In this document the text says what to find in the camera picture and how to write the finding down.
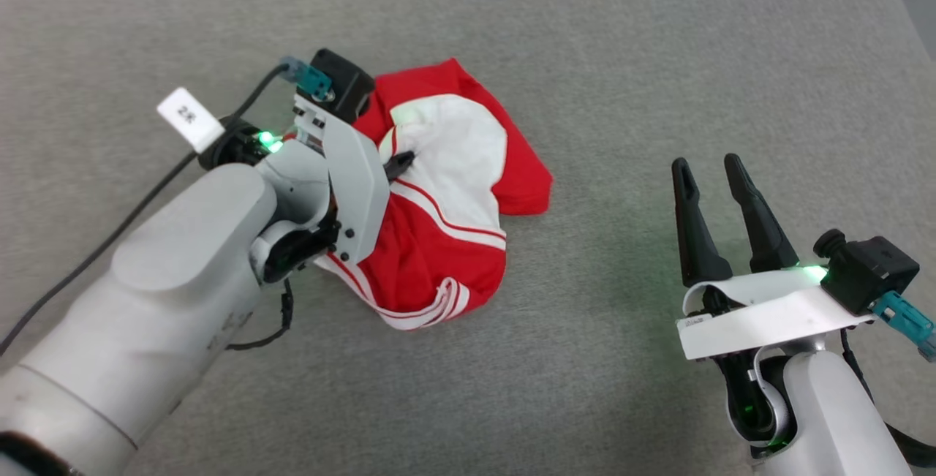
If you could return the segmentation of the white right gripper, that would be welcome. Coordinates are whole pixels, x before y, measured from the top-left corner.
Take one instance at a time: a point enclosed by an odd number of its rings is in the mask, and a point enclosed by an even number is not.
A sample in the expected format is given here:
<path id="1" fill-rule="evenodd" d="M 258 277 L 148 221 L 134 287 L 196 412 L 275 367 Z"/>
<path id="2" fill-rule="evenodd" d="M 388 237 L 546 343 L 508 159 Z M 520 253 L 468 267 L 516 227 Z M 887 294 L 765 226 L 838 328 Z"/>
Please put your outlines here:
<path id="1" fill-rule="evenodd" d="M 725 155 L 723 166 L 747 230 L 752 275 L 734 276 L 719 254 L 687 160 L 679 157 L 671 165 L 682 284 L 689 287 L 683 297 L 685 316 L 676 321 L 685 358 L 757 350 L 870 322 L 872 315 L 851 314 L 821 287 L 826 275 L 821 266 L 795 268 L 798 253 L 740 156 Z M 740 307 L 721 315 L 702 314 L 706 292 L 722 293 Z"/>

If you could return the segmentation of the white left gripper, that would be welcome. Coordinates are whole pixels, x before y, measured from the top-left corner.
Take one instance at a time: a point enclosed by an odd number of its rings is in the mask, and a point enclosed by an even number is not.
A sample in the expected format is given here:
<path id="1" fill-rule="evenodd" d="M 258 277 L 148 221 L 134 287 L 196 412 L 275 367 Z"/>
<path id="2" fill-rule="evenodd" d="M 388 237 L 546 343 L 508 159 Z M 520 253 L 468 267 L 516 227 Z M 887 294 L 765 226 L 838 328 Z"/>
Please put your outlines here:
<path id="1" fill-rule="evenodd" d="M 205 170 L 230 163 L 254 167 L 272 186 L 277 206 L 254 241 L 254 264 L 302 264 L 324 253 L 342 262 L 368 257 L 383 223 L 389 182 L 406 173 L 412 151 L 383 164 L 374 142 L 353 126 L 369 101 L 340 116 L 336 102 L 295 95 L 290 131 L 277 137 L 225 117 L 225 133 L 201 153 Z"/>

